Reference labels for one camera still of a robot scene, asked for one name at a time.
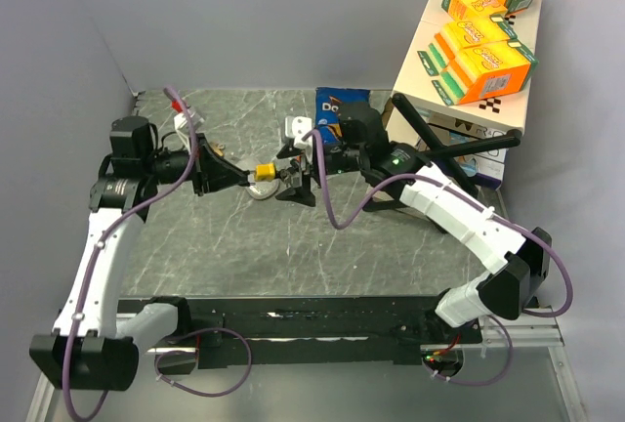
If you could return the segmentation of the yellow padlock black shackle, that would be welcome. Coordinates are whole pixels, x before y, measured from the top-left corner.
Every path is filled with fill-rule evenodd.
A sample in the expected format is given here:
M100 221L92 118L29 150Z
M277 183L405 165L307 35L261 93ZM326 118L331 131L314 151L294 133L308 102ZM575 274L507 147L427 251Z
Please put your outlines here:
M279 170L274 163L257 164L252 172L256 183L272 182L279 178Z

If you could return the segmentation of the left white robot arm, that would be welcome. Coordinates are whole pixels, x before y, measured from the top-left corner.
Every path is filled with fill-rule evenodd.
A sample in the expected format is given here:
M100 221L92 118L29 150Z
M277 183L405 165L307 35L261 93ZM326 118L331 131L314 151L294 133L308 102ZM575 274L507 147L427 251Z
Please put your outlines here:
M149 299L132 318L118 322L123 276L149 204L161 199L163 186L190 182L202 196L244 187L249 173L225 160L202 133L192 143L187 120L174 119L181 149L157 142L154 124L126 116L111 125L111 151L90 190L89 229L70 294L53 329L35 335L29 354L57 389L125 391L137 373L140 357L162 340L186 343L193 331L187 299Z

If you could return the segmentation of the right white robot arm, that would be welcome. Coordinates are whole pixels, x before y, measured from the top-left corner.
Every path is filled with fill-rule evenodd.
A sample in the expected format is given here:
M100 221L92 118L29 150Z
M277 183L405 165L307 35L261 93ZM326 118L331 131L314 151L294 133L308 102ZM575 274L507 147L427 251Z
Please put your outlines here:
M312 183L326 190L328 176L357 172L372 192L419 212L467 247L485 271L440 295L426 320L428 334L438 342L450 341L479 317L513 320L524 313L547 276L551 238L540 229L506 224L445 175L437 163L453 156L450 148L420 151L390 140L381 114L364 102L341 105L338 119L338 140L326 144L312 119L285 118L277 156L290 165L275 174L285 185L278 199L313 207Z

